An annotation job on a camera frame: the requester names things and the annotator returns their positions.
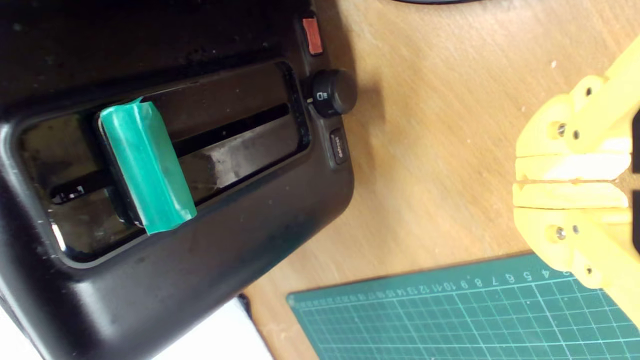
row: yellow 3d printed part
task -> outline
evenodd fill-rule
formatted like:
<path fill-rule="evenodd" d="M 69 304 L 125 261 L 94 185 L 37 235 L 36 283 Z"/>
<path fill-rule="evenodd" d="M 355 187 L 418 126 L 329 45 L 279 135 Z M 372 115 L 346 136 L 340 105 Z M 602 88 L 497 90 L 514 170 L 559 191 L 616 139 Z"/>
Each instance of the yellow 3d printed part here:
<path fill-rule="evenodd" d="M 551 267 L 603 288 L 640 325 L 633 212 L 611 181 L 631 164 L 640 38 L 604 76 L 549 100 L 516 144 L 515 224 Z"/>

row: red button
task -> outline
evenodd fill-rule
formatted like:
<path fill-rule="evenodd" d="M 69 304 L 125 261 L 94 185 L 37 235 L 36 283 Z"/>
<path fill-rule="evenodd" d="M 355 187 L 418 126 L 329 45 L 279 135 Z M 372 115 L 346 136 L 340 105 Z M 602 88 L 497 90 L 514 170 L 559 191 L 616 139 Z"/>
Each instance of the red button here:
<path fill-rule="evenodd" d="M 302 19 L 302 26 L 305 27 L 307 33 L 307 43 L 309 44 L 309 53 L 311 55 L 320 55 L 323 53 L 322 40 L 320 39 L 320 29 L 318 28 L 318 20 L 313 17 Z"/>

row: wooden surface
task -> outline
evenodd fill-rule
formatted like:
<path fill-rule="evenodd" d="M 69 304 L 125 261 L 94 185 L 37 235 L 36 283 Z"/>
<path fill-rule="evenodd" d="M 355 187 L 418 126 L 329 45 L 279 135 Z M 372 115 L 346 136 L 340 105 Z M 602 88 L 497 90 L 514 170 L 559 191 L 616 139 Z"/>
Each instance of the wooden surface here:
<path fill-rule="evenodd" d="M 334 64 L 360 87 L 344 117 L 356 186 L 340 218 L 246 291 L 278 360 L 317 359 L 291 291 L 527 250 L 511 204 L 520 131 L 640 35 L 637 0 L 316 3 Z"/>

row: cutting mat grid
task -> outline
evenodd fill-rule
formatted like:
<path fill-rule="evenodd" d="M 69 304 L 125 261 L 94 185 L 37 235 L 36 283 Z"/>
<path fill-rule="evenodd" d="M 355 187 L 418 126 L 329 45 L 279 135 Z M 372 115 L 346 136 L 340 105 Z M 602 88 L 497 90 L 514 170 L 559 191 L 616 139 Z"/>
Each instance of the cutting mat grid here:
<path fill-rule="evenodd" d="M 384 299 L 379 288 L 302 303 L 293 294 L 289 303 L 322 360 L 640 359 L 640 332 L 611 298 L 554 273 L 500 278 L 511 285 L 491 276 L 486 288 L 467 276 L 444 282 L 446 293 L 409 286 L 382 290 Z"/>

